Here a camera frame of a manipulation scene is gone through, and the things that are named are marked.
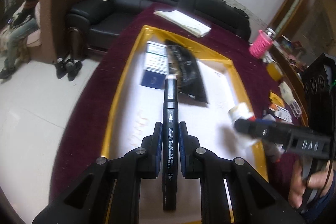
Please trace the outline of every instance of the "black marker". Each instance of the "black marker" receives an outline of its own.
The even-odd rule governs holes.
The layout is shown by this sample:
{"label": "black marker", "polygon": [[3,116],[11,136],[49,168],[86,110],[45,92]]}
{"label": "black marker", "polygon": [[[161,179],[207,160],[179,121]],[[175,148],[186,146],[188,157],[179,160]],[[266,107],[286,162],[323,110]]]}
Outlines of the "black marker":
{"label": "black marker", "polygon": [[165,98],[162,122],[162,192],[163,209],[176,210],[179,104],[177,101],[177,80],[175,75],[165,79]]}

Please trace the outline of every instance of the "cable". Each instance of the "cable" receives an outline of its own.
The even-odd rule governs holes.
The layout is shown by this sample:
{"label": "cable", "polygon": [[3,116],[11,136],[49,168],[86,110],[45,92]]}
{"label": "cable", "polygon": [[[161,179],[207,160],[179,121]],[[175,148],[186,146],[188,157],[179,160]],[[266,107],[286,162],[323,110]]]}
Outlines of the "cable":
{"label": "cable", "polygon": [[[335,87],[334,87],[334,99],[336,101],[336,91],[335,91]],[[330,154],[330,164],[329,164],[329,169],[328,169],[328,174],[327,174],[327,179],[325,180],[325,183],[320,191],[320,194],[319,194],[319,197],[321,196],[323,190],[325,189],[325,187],[327,186],[327,183],[328,183],[328,180],[329,180],[329,177],[330,177],[330,174],[331,174],[331,171],[333,169],[333,160],[334,160],[334,157],[335,157],[335,151],[336,150],[336,121],[334,121],[334,136],[333,136],[333,144],[332,144],[332,147],[331,147],[331,154]]]}

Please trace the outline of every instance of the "gray jeans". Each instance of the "gray jeans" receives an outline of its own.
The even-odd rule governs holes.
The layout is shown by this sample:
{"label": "gray jeans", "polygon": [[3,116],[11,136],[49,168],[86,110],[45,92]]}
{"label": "gray jeans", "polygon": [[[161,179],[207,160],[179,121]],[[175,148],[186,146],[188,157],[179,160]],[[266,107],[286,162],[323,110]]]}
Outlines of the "gray jeans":
{"label": "gray jeans", "polygon": [[16,60],[17,47],[21,39],[39,29],[35,18],[32,18],[22,26],[15,29],[9,36],[7,45],[7,58],[5,60],[6,68],[13,68]]}

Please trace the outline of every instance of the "white tile floor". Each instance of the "white tile floor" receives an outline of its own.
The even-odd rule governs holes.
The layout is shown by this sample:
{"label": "white tile floor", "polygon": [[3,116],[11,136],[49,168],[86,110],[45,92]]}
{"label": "white tile floor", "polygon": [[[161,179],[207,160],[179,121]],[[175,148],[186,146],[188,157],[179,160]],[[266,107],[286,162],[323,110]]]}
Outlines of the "white tile floor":
{"label": "white tile floor", "polygon": [[98,63],[84,60],[73,82],[57,79],[53,65],[36,61],[0,80],[0,186],[27,224],[48,204],[58,144]]}

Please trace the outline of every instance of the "stack of papers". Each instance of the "stack of papers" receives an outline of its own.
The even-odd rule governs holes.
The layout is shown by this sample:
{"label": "stack of papers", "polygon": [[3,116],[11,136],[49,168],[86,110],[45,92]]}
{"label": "stack of papers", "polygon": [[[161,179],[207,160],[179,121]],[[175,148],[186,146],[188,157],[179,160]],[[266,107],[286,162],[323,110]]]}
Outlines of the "stack of papers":
{"label": "stack of papers", "polygon": [[207,25],[204,25],[203,23],[177,10],[172,12],[155,10],[154,14],[163,17],[164,19],[167,19],[172,23],[175,23],[176,25],[180,26],[181,28],[190,32],[196,37],[203,37],[211,30],[211,28],[208,27]]}

